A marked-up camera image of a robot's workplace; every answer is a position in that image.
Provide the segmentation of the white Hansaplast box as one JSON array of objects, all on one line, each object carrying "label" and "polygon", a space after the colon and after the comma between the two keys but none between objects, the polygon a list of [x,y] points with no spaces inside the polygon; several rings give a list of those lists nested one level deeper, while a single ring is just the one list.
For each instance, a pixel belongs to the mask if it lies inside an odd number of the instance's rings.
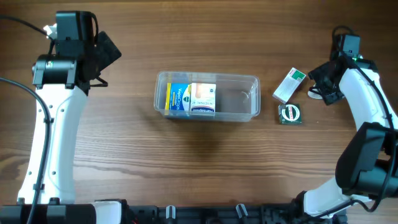
[{"label": "white Hansaplast box", "polygon": [[216,85],[214,83],[191,84],[190,111],[214,115],[216,107]]}]

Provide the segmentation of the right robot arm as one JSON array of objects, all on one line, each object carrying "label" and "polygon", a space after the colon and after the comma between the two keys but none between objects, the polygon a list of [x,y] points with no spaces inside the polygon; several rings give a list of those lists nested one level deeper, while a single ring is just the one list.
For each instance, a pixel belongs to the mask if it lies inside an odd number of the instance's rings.
[{"label": "right robot arm", "polygon": [[360,37],[349,27],[332,33],[328,62],[309,72],[309,90],[326,105],[344,98],[356,134],[338,159],[333,178],[292,200],[287,214],[302,223],[325,222],[349,207],[374,212],[385,198],[397,197],[397,115],[383,92],[379,71],[359,53]]}]

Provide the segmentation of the white green medicine box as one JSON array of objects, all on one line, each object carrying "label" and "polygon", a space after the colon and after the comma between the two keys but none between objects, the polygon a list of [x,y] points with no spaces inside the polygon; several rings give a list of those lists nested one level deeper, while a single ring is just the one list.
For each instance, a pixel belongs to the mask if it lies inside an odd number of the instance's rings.
[{"label": "white green medicine box", "polygon": [[292,67],[272,96],[281,103],[286,104],[306,77],[306,74]]}]

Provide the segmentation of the green round-logo box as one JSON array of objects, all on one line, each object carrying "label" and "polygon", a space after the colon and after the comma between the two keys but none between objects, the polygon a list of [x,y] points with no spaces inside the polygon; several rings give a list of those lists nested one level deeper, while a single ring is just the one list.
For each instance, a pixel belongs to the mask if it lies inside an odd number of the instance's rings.
[{"label": "green round-logo box", "polygon": [[297,125],[302,123],[302,112],[299,104],[281,104],[278,106],[279,123]]}]

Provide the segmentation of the blue yellow VapoDrops box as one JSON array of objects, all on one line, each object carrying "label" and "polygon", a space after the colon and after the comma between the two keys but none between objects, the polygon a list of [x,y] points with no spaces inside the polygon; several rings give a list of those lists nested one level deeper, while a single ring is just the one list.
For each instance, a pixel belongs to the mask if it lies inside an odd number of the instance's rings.
[{"label": "blue yellow VapoDrops box", "polygon": [[165,98],[166,116],[186,117],[190,111],[191,84],[168,83]]}]

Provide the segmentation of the white dropper bottle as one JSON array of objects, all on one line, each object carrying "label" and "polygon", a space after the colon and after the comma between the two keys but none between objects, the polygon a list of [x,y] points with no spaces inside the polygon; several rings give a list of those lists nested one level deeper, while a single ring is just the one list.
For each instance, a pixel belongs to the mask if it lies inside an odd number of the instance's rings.
[{"label": "white dropper bottle", "polygon": [[322,96],[318,94],[317,92],[317,84],[314,84],[312,87],[307,92],[307,95],[310,98],[316,99],[316,100],[321,100]]}]

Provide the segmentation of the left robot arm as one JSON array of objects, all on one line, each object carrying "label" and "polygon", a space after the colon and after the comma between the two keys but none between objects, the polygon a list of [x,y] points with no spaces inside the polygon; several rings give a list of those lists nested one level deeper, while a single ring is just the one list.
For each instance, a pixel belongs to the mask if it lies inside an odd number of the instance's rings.
[{"label": "left robot arm", "polygon": [[89,11],[58,11],[42,29],[50,40],[32,67],[28,93],[37,103],[29,165],[15,205],[1,208],[2,223],[124,223],[123,200],[77,204],[73,160],[81,113],[100,75],[121,52]]}]

